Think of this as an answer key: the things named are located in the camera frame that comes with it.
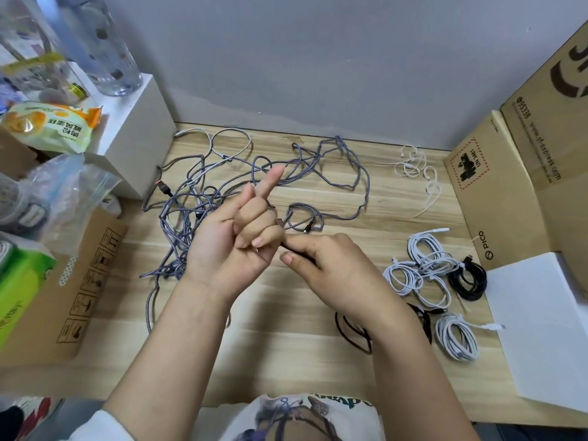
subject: hand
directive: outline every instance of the hand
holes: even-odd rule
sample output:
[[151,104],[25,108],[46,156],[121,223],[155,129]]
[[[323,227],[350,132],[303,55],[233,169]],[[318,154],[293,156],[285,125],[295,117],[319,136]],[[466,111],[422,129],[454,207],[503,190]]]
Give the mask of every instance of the hand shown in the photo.
[[284,235],[267,202],[283,172],[282,166],[272,168],[255,189],[246,184],[239,196],[204,219],[190,245],[182,280],[204,285],[232,303],[259,277]]
[[280,259],[329,307],[352,318],[363,327],[387,309],[387,303],[401,303],[379,269],[349,236],[286,235],[285,244],[303,252],[309,260],[292,252]]

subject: red dashed border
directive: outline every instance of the red dashed border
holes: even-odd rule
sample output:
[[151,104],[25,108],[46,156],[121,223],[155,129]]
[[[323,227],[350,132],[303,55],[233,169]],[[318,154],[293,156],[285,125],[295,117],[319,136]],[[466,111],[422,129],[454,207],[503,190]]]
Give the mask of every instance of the red dashed border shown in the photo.
[[[458,156],[461,156],[461,154],[469,147],[469,145],[473,142],[473,144],[476,146],[477,150],[478,150],[478,155],[480,155],[480,159],[483,161],[484,165],[486,166],[486,169],[481,172],[479,175],[477,175],[474,179],[470,179],[469,182],[464,185],[462,187],[462,179],[459,177],[457,171],[455,170],[455,164],[453,163],[453,160],[455,158],[457,158]],[[481,151],[480,148],[480,144],[478,144],[476,138],[472,138],[469,140],[469,142],[463,146],[463,148],[455,155],[452,157],[451,159],[451,168],[453,170],[453,176],[455,177],[455,179],[458,181],[458,185],[459,185],[459,189],[460,190],[465,190],[466,188],[468,188],[469,186],[471,186],[472,184],[474,184],[474,182],[476,182],[477,180],[479,180],[485,173],[488,173],[490,171],[490,167],[488,166],[488,162],[486,162],[486,158],[484,157],[484,154]]]

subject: wooden surface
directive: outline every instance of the wooden surface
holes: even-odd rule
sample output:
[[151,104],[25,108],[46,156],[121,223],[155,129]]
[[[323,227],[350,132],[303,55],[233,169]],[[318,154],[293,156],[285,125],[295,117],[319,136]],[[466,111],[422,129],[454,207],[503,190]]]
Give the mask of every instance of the wooden surface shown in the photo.
[[[210,132],[216,127],[206,127]],[[251,132],[253,155],[283,159],[293,155],[297,141],[315,148],[319,138],[271,132]],[[229,134],[215,141],[219,151],[232,154],[245,143],[243,136]],[[437,168],[443,195],[428,212],[414,216],[426,199],[424,178],[398,176],[387,162],[397,162],[398,146],[348,141],[371,176],[369,204],[352,221],[327,222],[324,233],[345,232],[382,270],[393,257],[408,259],[408,237],[422,230],[449,227],[437,237],[453,256],[463,259],[475,254],[458,201],[443,165],[446,152],[425,150]],[[168,159],[202,153],[208,142],[201,134],[188,134],[175,141]],[[182,161],[164,174],[174,188],[185,178],[190,162]],[[232,162],[210,172],[207,184],[219,185],[246,170]],[[323,172],[338,182],[352,182],[355,175],[337,152],[322,164]],[[329,187],[316,175],[286,187],[270,197],[283,216],[288,204],[303,201],[320,210],[352,214],[362,203],[365,182],[355,192]],[[168,250],[159,227],[158,212],[141,212],[138,202],[123,202],[123,220],[130,226],[116,258],[114,269],[88,328],[78,356],[55,366],[7,369],[0,373],[0,390],[44,396],[106,398],[143,344],[145,299],[152,280],[139,275],[154,269]],[[175,281],[163,281],[156,303],[160,311]],[[424,293],[440,297],[435,284]],[[452,311],[464,313],[454,300]],[[482,324],[492,321],[485,298],[469,304],[467,320]],[[458,363],[435,349],[459,399],[473,421],[558,426],[588,426],[588,415],[519,398],[500,342],[495,333],[474,330],[481,356],[474,363]],[[239,297],[232,309],[232,324],[226,330],[204,404],[250,401],[263,393],[316,392],[375,401],[371,357],[344,341],[334,325],[334,313],[306,287],[277,257],[268,270]]]

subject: gray wall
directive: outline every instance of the gray wall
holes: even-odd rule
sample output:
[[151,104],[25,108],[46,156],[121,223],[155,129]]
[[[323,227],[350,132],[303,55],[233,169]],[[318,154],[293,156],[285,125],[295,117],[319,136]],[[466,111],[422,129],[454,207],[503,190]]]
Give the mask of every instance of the gray wall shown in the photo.
[[454,147],[588,0],[107,0],[183,122]]

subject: white storage box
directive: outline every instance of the white storage box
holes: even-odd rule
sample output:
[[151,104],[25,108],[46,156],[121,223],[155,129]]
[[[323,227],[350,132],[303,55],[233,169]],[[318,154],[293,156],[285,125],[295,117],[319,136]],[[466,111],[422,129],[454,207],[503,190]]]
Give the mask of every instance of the white storage box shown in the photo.
[[[143,85],[135,93],[122,97],[104,96],[77,65],[72,66],[93,101],[102,106],[102,120],[84,153],[86,161],[123,180],[114,194],[144,198],[155,181],[155,166],[164,160],[176,132],[155,79],[151,74],[143,74]],[[92,99],[86,103],[94,106]]]
[[588,300],[561,255],[490,270],[486,296],[518,395],[588,412]]

